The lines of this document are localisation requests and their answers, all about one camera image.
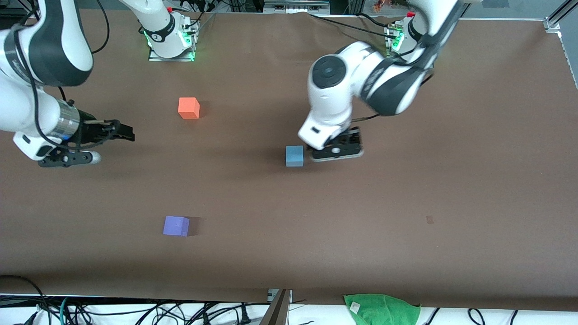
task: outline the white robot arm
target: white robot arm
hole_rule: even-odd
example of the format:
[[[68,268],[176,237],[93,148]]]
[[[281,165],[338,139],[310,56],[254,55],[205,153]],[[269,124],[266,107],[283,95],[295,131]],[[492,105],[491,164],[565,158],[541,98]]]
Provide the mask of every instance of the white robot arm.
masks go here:
[[[162,0],[122,2],[137,15],[159,56],[175,57],[190,47],[188,17],[169,13]],[[0,130],[15,132],[14,143],[41,167],[96,164],[100,155],[86,149],[109,139],[134,141],[132,128],[97,120],[72,101],[44,92],[43,86],[84,83],[92,54],[75,0],[39,0],[38,6],[42,15],[36,24],[0,31]]]
[[[196,22],[176,11],[169,12],[162,0],[119,0],[136,16],[149,46],[162,58],[181,55],[192,46],[191,34]]]
[[[427,22],[427,29],[414,48],[402,53],[404,60],[384,58],[372,46],[355,42],[312,65],[307,82],[311,111],[298,135],[313,149],[314,161],[363,154],[358,128],[349,129],[353,96],[382,116],[400,114],[415,98],[457,24],[462,3],[408,2],[418,9],[414,20]]]

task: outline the cube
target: cube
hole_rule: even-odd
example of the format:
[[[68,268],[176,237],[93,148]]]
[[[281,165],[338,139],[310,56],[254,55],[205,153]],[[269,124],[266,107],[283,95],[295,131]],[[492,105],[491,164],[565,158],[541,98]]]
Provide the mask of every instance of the cube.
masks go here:
[[[286,146],[285,155],[287,167],[303,167],[303,146]]]
[[[165,218],[165,228],[162,231],[163,235],[168,236],[188,236],[189,219],[186,217],[167,216]]]
[[[195,97],[179,98],[179,114],[185,120],[198,119],[201,106]]]

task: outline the white label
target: white label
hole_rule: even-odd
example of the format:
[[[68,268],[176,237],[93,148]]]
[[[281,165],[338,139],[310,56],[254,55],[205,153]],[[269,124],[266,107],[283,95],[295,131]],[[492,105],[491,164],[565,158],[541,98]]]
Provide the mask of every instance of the white label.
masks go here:
[[[360,307],[361,305],[354,301],[351,303],[351,307],[349,307],[349,310],[351,310],[354,314],[357,315],[357,312],[360,311]]]

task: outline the orange cube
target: orange cube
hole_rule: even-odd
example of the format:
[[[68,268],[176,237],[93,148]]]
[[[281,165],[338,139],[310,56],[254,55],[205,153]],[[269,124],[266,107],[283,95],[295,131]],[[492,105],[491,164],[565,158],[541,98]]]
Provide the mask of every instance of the orange cube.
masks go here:
[[[198,119],[201,106],[195,97],[179,98],[179,114],[185,120]]]

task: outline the green cloth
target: green cloth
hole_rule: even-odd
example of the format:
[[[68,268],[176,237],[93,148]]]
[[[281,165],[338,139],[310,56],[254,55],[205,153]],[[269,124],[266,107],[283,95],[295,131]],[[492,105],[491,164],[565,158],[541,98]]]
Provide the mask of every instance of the green cloth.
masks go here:
[[[344,296],[357,325],[416,325],[421,307],[384,294]]]

